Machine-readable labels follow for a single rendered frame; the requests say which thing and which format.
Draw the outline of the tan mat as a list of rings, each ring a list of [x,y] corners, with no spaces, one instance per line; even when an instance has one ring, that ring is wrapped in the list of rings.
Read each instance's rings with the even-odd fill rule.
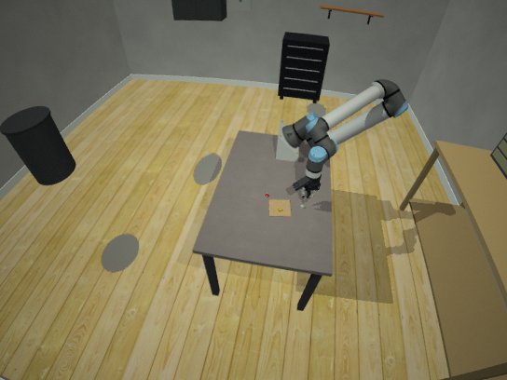
[[[290,200],[269,199],[269,216],[292,217]],[[279,211],[279,208],[281,211]]]

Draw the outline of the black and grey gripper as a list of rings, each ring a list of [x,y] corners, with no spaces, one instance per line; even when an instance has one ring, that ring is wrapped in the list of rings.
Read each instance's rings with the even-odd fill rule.
[[[307,202],[310,197],[314,196],[314,194],[311,193],[311,190],[319,190],[320,189],[320,186],[321,186],[321,183],[320,183],[321,176],[319,178],[317,178],[317,179],[311,179],[311,178],[309,178],[307,176],[309,179],[312,180],[312,182],[309,183],[309,184],[307,184],[303,188],[301,188],[302,189],[302,197],[305,197],[305,199],[304,199],[305,202]],[[305,196],[305,193],[306,193],[306,196]]]

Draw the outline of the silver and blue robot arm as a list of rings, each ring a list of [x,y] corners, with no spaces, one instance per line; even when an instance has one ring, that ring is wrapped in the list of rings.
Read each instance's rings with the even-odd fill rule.
[[[384,101],[342,126],[328,131],[376,99]],[[317,179],[321,176],[323,163],[336,154],[340,143],[372,128],[389,117],[401,115],[407,109],[408,103],[399,87],[390,80],[379,79],[374,81],[370,88],[344,102],[323,117],[310,113],[296,121],[297,123],[283,127],[282,133],[293,148],[307,140],[311,149],[308,153],[305,173],[309,178]],[[295,191],[312,182],[307,176],[293,183]]]

